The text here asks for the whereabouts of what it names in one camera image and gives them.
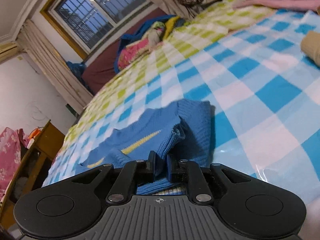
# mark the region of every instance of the green checkered bedsheet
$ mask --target green checkered bedsheet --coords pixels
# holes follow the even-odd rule
[[[233,1],[214,3],[189,25],[176,28],[151,54],[139,58],[108,82],[89,103],[78,124],[69,130],[60,153],[63,154],[64,150],[97,120],[110,113],[129,95],[163,71],[196,54],[229,32],[248,27],[274,11],[258,6],[233,9]]]

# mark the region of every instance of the maroon headboard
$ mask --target maroon headboard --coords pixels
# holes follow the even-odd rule
[[[125,33],[133,34],[145,21],[162,15],[166,15],[166,13],[163,10],[157,8]],[[113,65],[114,61],[116,60],[119,43],[120,39],[117,39],[112,44],[110,44],[95,59],[95,61],[86,68],[82,75],[83,80],[88,84],[94,94],[96,94],[109,80],[111,80],[116,75]]]

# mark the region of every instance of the cable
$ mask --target cable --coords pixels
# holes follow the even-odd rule
[[[21,236],[19,236],[19,237],[17,238],[17,240],[22,240],[22,238],[25,237],[25,236],[26,236],[25,234],[22,234]]]

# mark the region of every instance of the window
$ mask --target window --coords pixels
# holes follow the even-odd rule
[[[56,0],[49,13],[90,53],[147,3],[146,0]]]

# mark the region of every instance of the orange object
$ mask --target orange object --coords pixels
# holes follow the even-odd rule
[[[39,128],[34,129],[30,135],[29,135],[29,139],[32,139],[34,137],[36,137],[39,133],[41,132],[41,130]]]

